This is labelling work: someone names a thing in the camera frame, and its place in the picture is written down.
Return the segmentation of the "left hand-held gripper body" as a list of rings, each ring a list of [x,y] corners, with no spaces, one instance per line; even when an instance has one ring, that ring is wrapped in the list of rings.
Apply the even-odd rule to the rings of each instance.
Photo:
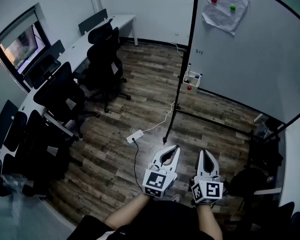
[[[154,198],[162,199],[173,186],[176,178],[177,173],[155,164],[150,164],[149,169],[145,170],[142,192]]]

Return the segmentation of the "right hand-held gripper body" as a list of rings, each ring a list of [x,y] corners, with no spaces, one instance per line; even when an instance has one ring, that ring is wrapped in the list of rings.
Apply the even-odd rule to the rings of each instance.
[[[223,183],[219,175],[194,176],[191,192],[196,204],[214,204],[223,197]]]

